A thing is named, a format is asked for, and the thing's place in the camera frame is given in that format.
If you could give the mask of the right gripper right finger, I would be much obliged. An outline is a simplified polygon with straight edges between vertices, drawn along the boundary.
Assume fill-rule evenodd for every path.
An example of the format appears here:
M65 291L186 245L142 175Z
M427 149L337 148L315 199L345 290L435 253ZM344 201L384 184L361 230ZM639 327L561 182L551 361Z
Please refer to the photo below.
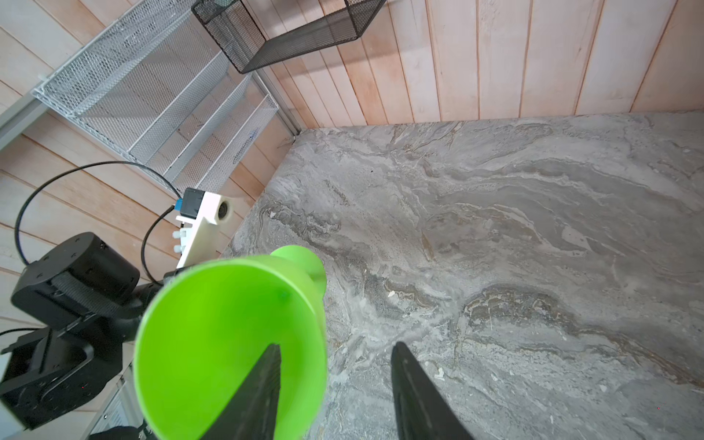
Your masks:
M407 344L395 344L390 364L400 439L473 439Z

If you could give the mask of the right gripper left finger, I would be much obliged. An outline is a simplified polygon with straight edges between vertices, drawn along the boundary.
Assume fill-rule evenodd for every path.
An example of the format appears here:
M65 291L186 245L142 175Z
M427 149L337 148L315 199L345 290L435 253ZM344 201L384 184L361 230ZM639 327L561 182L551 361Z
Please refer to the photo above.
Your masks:
M270 344L202 439L273 439L281 393L282 354Z

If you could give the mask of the green wine glass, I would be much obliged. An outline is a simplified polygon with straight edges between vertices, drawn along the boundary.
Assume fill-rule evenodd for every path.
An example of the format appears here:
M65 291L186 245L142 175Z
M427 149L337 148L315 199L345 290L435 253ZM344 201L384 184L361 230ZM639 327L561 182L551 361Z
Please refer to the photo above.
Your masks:
M326 393L325 294L323 262L300 246L179 274L137 332L135 388L157 438L204 435L272 345L282 355L273 436L303 437Z

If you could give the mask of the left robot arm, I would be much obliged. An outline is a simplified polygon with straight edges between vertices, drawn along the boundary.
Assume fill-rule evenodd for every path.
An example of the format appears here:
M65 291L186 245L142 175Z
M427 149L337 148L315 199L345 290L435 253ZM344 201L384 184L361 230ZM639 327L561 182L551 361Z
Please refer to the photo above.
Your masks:
M85 232L22 272L11 303L43 326L1 352L1 435L34 430L93 401L123 370L147 306L176 276L139 270Z

